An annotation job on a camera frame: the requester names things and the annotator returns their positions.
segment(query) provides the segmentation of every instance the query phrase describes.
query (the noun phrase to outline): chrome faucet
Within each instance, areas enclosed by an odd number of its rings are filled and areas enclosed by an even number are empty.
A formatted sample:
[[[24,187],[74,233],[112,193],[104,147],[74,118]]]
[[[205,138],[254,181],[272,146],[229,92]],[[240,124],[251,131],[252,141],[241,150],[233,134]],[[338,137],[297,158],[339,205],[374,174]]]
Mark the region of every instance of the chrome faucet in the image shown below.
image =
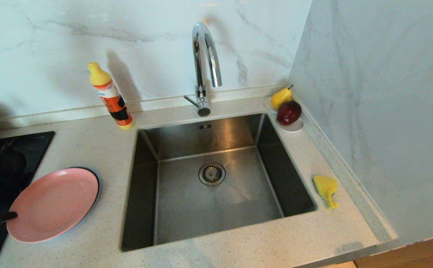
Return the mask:
[[[195,60],[195,73],[196,73],[196,86],[194,102],[188,96],[184,96],[189,102],[193,103],[198,108],[198,115],[206,117],[210,114],[210,104],[206,96],[206,85],[203,83],[202,76],[202,61],[200,54],[200,45],[204,46],[206,56],[208,58],[208,65],[210,66],[210,74],[212,77],[212,84],[214,87],[221,86],[220,64],[218,63],[217,51],[215,43],[213,42],[212,35],[203,22],[197,22],[193,27],[192,32],[192,46],[193,56]]]

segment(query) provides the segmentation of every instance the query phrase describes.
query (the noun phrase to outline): white countertop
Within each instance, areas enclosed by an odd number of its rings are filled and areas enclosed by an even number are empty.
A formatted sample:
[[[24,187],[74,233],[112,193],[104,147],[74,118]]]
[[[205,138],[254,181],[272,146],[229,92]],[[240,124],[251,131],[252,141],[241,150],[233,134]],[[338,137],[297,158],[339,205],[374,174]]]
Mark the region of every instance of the white countertop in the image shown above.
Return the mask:
[[[337,178],[305,129],[296,134],[278,130],[317,210],[206,236],[120,250],[128,185],[138,128],[199,122],[266,112],[264,98],[212,103],[212,113],[198,117],[193,105],[134,113],[131,130],[119,129],[111,117],[57,122],[0,132],[1,137],[55,131],[55,137],[34,180],[57,169],[84,166],[96,172],[102,191],[92,211],[56,239],[22,244],[7,237],[0,267],[295,267],[379,241],[339,184],[327,210],[312,184],[313,175]]]

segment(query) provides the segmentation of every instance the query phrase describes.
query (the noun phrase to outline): drain strainer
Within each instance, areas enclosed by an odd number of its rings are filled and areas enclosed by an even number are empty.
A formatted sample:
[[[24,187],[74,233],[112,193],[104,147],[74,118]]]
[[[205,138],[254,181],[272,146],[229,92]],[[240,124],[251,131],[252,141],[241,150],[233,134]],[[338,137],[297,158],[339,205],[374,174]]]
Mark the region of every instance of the drain strainer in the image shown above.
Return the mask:
[[[217,186],[225,179],[225,168],[215,162],[206,163],[198,171],[198,177],[204,185]]]

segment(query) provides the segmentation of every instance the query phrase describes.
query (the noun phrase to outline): red apple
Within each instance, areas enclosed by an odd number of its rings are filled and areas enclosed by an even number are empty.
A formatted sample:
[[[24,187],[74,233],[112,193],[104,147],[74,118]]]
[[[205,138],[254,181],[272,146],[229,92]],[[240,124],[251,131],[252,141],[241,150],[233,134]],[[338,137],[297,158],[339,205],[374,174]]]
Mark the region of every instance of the red apple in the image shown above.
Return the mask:
[[[301,113],[303,112],[301,105],[291,100],[290,102],[285,102],[281,104],[278,109],[278,117],[277,120],[282,125],[289,125],[294,123],[301,117]]]

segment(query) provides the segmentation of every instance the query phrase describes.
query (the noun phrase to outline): sponge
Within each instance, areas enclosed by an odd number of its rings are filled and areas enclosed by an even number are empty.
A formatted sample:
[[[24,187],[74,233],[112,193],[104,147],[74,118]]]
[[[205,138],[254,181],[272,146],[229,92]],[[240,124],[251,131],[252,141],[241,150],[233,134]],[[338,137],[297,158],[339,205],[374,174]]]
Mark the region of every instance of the sponge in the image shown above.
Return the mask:
[[[337,190],[337,180],[326,176],[314,176],[312,180],[314,181],[317,192],[327,203],[327,208],[331,210],[333,208],[339,207],[339,204],[332,201],[332,195]]]

